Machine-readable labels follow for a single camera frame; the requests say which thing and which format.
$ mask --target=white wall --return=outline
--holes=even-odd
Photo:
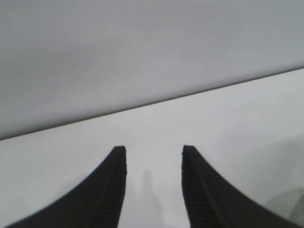
[[[304,65],[302,0],[2,0],[0,138]]]
[[[58,199],[127,148],[122,228],[189,227],[181,151],[288,218],[304,193],[304,70],[0,142],[0,227]]]

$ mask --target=gray surface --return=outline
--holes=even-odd
[[[302,0],[2,0],[0,138],[304,61]]]

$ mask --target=white floor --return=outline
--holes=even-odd
[[[58,199],[115,145],[126,146],[128,165],[119,227],[189,227],[184,144],[288,218],[304,188],[303,76],[294,71],[1,141],[0,227]]]

